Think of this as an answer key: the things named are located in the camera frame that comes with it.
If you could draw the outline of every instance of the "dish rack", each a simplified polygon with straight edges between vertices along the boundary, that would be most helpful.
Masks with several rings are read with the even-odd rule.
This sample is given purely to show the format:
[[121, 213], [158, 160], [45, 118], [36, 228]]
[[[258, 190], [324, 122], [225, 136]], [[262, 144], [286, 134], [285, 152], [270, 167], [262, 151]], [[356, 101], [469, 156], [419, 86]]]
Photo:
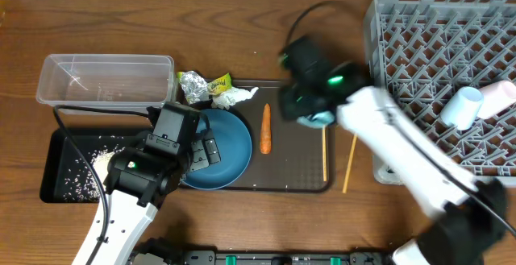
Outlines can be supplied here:
[[[480, 179], [516, 187], [516, 105], [457, 130], [439, 120], [463, 86], [516, 81], [516, 0], [373, 0], [364, 19], [366, 63], [406, 115]], [[383, 184], [401, 184], [373, 156]]]

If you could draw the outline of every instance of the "carrot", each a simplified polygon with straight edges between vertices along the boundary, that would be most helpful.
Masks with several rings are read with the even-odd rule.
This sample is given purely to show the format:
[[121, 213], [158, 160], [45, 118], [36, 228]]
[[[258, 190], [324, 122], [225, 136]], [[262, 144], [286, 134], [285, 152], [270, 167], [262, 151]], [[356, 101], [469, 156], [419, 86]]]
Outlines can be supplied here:
[[271, 106], [265, 104], [264, 117], [261, 120], [260, 151], [263, 154], [271, 152]]

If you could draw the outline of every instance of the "cup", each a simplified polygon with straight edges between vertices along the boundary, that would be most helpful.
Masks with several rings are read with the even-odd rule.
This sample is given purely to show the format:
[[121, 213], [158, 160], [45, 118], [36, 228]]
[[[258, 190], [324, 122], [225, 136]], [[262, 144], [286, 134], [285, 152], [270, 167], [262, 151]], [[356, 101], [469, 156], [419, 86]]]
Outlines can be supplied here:
[[441, 111], [441, 121], [447, 126], [457, 126], [458, 130], [469, 129], [480, 110], [484, 96], [473, 87], [462, 87], [453, 95]]
[[499, 81], [480, 89], [484, 104], [478, 117], [489, 119], [516, 102], [516, 85], [511, 81]]

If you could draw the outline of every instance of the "wooden table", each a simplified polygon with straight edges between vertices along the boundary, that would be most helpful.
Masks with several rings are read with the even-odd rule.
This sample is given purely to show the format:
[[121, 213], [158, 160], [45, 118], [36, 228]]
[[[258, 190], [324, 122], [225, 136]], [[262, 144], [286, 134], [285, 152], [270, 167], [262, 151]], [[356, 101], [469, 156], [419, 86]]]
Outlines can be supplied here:
[[[322, 0], [10, 0], [0, 28], [0, 263], [70, 264], [96, 205], [44, 204], [40, 181], [51, 133], [49, 106], [35, 100], [41, 65], [51, 53], [170, 55], [176, 70], [207, 77], [278, 79], [290, 24]], [[343, 0], [346, 11], [314, 12], [297, 35], [312, 31], [341, 59], [364, 62], [362, 20], [372, 0]], [[109, 117], [67, 117], [101, 123]], [[428, 225], [407, 190], [372, 177], [371, 151], [358, 143], [342, 194], [352, 136], [336, 132], [336, 182], [320, 195], [180, 190], [168, 196], [143, 240], [222, 251], [393, 250]], [[516, 224], [516, 201], [510, 206]], [[516, 242], [497, 244], [487, 264], [513, 264]]]

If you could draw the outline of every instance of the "blue plate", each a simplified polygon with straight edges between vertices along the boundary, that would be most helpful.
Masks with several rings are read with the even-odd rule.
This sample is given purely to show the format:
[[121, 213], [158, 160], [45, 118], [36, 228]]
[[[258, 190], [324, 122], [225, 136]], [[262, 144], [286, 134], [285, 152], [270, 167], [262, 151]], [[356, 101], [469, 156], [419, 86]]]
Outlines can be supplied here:
[[[223, 188], [237, 180], [248, 167], [252, 153], [251, 135], [243, 122], [225, 110], [202, 110], [210, 120], [221, 161], [208, 168], [199, 169], [186, 175], [183, 182], [192, 188]], [[204, 130], [201, 120], [197, 132]]]

